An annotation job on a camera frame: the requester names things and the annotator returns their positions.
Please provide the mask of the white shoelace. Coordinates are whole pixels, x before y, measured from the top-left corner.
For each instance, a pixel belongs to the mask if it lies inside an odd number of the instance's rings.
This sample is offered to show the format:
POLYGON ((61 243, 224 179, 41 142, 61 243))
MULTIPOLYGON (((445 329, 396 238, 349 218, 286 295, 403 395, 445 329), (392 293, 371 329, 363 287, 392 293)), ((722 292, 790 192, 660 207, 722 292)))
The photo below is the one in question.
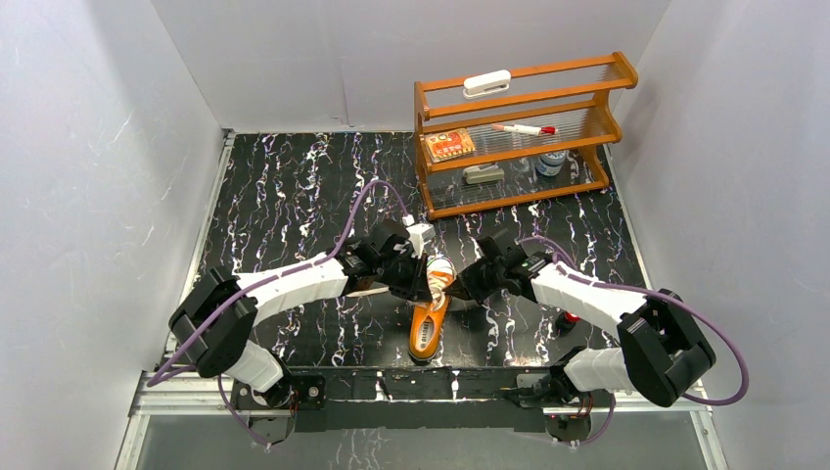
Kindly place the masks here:
POLYGON ((443 291, 456 277, 457 271, 452 261, 447 257, 433 257, 427 263, 427 277, 432 301, 429 305, 416 303, 427 311, 438 311, 446 308, 448 299, 443 291))

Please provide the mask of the orange canvas sneaker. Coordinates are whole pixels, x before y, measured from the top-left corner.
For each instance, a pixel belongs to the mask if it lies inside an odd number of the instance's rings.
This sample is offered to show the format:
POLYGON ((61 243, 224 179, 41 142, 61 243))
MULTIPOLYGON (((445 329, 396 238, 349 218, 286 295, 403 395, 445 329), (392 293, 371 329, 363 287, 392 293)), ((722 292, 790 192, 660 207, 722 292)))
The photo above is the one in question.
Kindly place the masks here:
POLYGON ((451 303, 451 298, 447 294, 446 298, 448 305, 438 311, 427 311, 416 304, 413 307, 409 355, 418 363, 431 361, 438 351, 443 321, 451 303))

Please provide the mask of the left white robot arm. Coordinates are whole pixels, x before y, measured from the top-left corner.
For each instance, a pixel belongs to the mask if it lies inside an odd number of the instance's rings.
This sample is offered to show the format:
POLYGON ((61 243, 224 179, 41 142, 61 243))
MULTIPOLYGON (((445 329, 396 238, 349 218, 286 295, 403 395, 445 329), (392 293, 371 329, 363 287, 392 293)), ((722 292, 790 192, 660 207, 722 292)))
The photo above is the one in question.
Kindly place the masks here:
POLYGON ((291 374, 252 340, 253 330, 278 313, 323 300, 389 293, 430 301, 425 247, 434 236, 429 223, 386 220, 365 237, 289 266, 240 274, 213 268, 168 321, 179 343, 174 356, 203 378, 227 375, 265 405, 280 407, 291 398, 291 374))

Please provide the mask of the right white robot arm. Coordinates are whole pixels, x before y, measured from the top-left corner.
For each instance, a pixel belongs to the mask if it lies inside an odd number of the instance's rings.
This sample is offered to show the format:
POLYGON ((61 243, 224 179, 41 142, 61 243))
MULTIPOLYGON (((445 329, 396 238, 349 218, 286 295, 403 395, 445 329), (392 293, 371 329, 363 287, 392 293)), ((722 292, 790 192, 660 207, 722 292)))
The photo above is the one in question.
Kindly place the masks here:
POLYGON ((477 244, 481 257, 444 288, 446 294, 481 304, 508 291, 572 314, 617 342, 614 348, 600 350, 572 348, 535 383, 506 391, 506 399, 515 404, 536 400, 575 405, 605 390, 637 392, 655 405, 669 407, 715 365, 713 348, 678 298, 607 287, 581 276, 552 253, 527 253, 504 231, 477 244))

